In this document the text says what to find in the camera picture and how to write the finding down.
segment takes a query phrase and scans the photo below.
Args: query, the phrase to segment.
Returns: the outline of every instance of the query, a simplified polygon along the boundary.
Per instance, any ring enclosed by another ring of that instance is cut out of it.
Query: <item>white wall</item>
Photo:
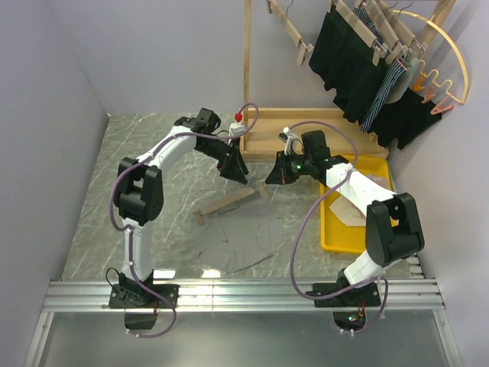
[[[46,0],[109,112],[235,111],[243,101],[244,0]],[[285,8],[290,0],[279,0]],[[289,16],[314,44],[326,0]],[[401,5],[410,1],[401,1]],[[429,16],[433,0],[410,10]],[[416,22],[414,30],[423,29]],[[252,2],[250,98],[267,107],[334,107],[264,0]]]
[[[390,156],[398,188],[416,198],[426,238],[423,268],[438,280],[468,367],[489,361],[489,322],[482,316],[489,304],[488,14],[489,2],[458,0],[445,27],[468,64],[467,103]],[[440,81],[453,78],[460,95],[459,67],[447,50],[431,66],[439,66]]]
[[[47,6],[0,2],[0,364],[23,364],[107,116]]]

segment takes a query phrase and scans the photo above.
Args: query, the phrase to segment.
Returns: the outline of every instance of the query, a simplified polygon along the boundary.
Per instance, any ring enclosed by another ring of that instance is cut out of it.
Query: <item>metal hook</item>
[[[394,5],[390,6],[389,8],[387,8],[387,10],[397,7],[397,4],[399,4],[399,0],[396,1],[396,4],[394,4]]]
[[[287,9],[285,9],[285,16],[289,17],[289,8],[292,6],[293,0],[290,2],[289,6],[287,6]]]
[[[406,9],[410,8],[413,5],[413,3],[414,3],[414,0],[411,0],[411,3],[408,6],[406,6],[405,8],[402,8],[402,9],[399,10],[399,14],[397,16],[399,17],[399,15],[401,15],[401,13],[403,12],[403,10],[406,10]]]

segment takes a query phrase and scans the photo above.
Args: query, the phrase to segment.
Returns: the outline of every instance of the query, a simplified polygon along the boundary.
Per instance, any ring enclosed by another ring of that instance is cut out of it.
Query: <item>marble table top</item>
[[[124,236],[112,228],[108,218],[108,197],[119,161],[124,157],[135,158],[153,147],[182,115],[195,114],[111,115],[63,279],[101,280],[108,267],[122,267]],[[223,126],[228,126],[232,116],[220,115]],[[151,250],[154,268],[175,271],[176,278],[201,278],[202,274],[219,274],[221,278],[288,277],[293,241],[308,209],[319,197],[319,184],[308,177],[301,177],[295,184],[267,186],[271,202],[283,215],[283,243],[276,255],[235,273],[209,272],[212,269],[198,258],[198,225],[192,209],[242,188],[239,183],[221,178],[215,166],[215,160],[192,151],[164,177],[164,207],[154,223]],[[272,163],[248,164],[248,180],[250,183],[263,180],[272,167]],[[335,278],[338,271],[353,260],[354,255],[332,254],[321,249],[319,211],[316,210],[301,239],[295,263],[296,275]],[[390,278],[407,278],[410,276],[409,266],[402,261],[387,274]]]

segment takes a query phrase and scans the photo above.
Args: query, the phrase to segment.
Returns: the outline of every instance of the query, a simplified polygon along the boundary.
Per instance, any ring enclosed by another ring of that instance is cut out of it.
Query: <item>purple cable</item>
[[[306,125],[306,124],[317,124],[317,125],[323,125],[323,126],[326,126],[328,128],[331,128],[333,129],[334,131],[338,132],[343,138],[345,138],[345,140],[351,145],[351,147],[353,148],[353,152],[355,153],[355,158],[353,160],[353,162],[351,163],[353,166],[355,166],[357,164],[357,161],[358,161],[358,149],[357,147],[355,147],[355,143],[344,133],[342,132],[339,128],[327,123],[327,122],[323,122],[323,121],[315,121],[315,120],[312,120],[312,121],[303,121],[303,122],[297,122],[296,124],[290,126],[289,128],[292,130],[294,128],[296,128],[297,126],[301,126],[301,125]],[[356,284],[352,284],[352,285],[349,285],[348,287],[345,287],[345,288],[342,288],[341,290],[339,291],[336,291],[336,292],[333,292],[331,294],[326,294],[324,296],[317,296],[317,297],[314,297],[314,296],[309,296],[308,294],[305,294],[304,292],[302,292],[300,289],[299,289],[299,286],[297,285],[297,282],[296,282],[296,275],[295,275],[295,271],[294,271],[294,268],[293,268],[293,264],[296,260],[296,253],[297,253],[297,249],[299,248],[299,242],[300,242],[300,236],[303,234],[304,232],[304,229],[306,228],[306,224],[307,222],[309,221],[309,219],[311,218],[311,215],[313,214],[314,210],[318,207],[318,205],[326,198],[328,197],[329,195],[331,195],[331,193],[335,192],[339,187],[341,187],[342,185],[346,184],[346,182],[348,182],[348,180],[350,179],[350,176],[351,176],[351,170],[349,170],[345,176],[345,178],[343,180],[341,180],[339,183],[337,183],[335,186],[331,187],[324,195],[322,195],[314,204],[313,206],[311,206],[311,209],[309,209],[309,212],[307,212],[306,214],[306,218],[304,218],[300,228],[299,228],[299,232],[297,233],[297,237],[296,237],[296,241],[292,247],[292,254],[290,256],[290,280],[292,281],[292,285],[293,285],[293,288],[296,290],[296,292],[304,297],[304,298],[307,298],[308,300],[328,300],[330,298],[334,298],[334,297],[337,297],[339,296],[340,294],[343,294],[345,292],[348,292],[352,289],[355,289],[357,287],[360,287],[360,286],[364,286],[364,285],[367,285],[369,283],[371,283],[372,281],[376,281],[377,278],[376,277],[372,277],[372,278],[369,278],[369,279],[366,279],[364,281],[360,281]],[[385,304],[387,302],[387,289],[388,289],[388,285],[387,285],[387,279],[385,277],[382,278],[385,282],[385,292],[384,292],[384,301],[382,302],[381,304],[381,308],[379,309],[377,315],[375,316],[375,318],[372,320],[372,322],[370,324],[368,324],[366,327],[364,327],[363,329],[361,330],[366,330],[368,329],[371,325],[373,325],[374,323],[376,323],[379,318],[381,317],[381,314],[384,312],[384,308],[385,308]]]
[[[109,214],[108,216],[110,218],[111,224],[114,226],[114,228],[116,230],[118,230],[119,232],[124,232],[125,230],[129,230],[130,231],[129,232],[129,264],[130,264],[129,265],[129,269],[131,270],[131,275],[132,275],[134,281],[139,285],[139,287],[141,287],[142,289],[144,289],[149,294],[152,294],[153,296],[155,296],[158,300],[163,301],[173,311],[173,319],[172,319],[170,325],[165,330],[163,330],[163,331],[161,331],[159,333],[155,333],[155,334],[140,334],[140,333],[136,333],[135,331],[130,331],[130,333],[132,335],[135,335],[137,338],[144,338],[144,339],[157,338],[159,336],[162,336],[162,335],[168,333],[171,330],[171,328],[173,327],[173,325],[175,325],[175,322],[176,322],[176,309],[175,309],[174,305],[171,302],[169,302],[165,297],[160,296],[158,293],[156,293],[156,292],[152,291],[150,288],[146,287],[143,284],[143,282],[139,279],[138,275],[136,274],[136,271],[134,269],[134,249],[133,249],[133,247],[134,247],[133,246],[133,241],[134,241],[134,237],[133,237],[134,227],[131,226],[130,224],[127,224],[126,226],[120,226],[115,221],[114,205],[113,205],[113,203],[114,203],[114,197],[115,197],[115,191],[117,190],[117,187],[119,186],[119,184],[121,183],[121,181],[124,179],[124,177],[126,177],[133,170],[137,169],[138,167],[142,166],[143,164],[146,164],[151,159],[153,159],[153,156],[158,155],[160,153],[161,149],[163,149],[164,146],[166,144],[168,144],[170,141],[172,141],[173,139],[179,138],[181,136],[197,136],[197,137],[200,137],[200,138],[207,138],[207,139],[212,139],[212,140],[229,140],[229,139],[240,138],[244,134],[247,134],[254,127],[254,124],[256,124],[256,122],[258,120],[258,115],[259,115],[259,108],[253,102],[245,103],[239,109],[238,113],[243,112],[243,110],[245,108],[249,107],[249,106],[253,106],[254,109],[255,109],[255,111],[256,111],[256,113],[255,113],[253,122],[241,134],[238,134],[236,136],[224,136],[224,137],[221,137],[221,136],[216,136],[216,135],[199,134],[199,133],[196,133],[196,132],[181,132],[181,133],[172,135],[172,136],[168,137],[167,139],[164,139],[154,149],[154,152],[153,152],[152,155],[146,157],[144,160],[142,160],[140,162],[137,162],[135,165],[130,166],[125,171],[122,171],[121,174],[118,175],[117,179],[114,182],[114,186],[112,187],[112,190],[111,190],[111,193],[110,193],[110,198],[109,198],[110,201],[109,201],[109,204],[108,204],[108,214]]]

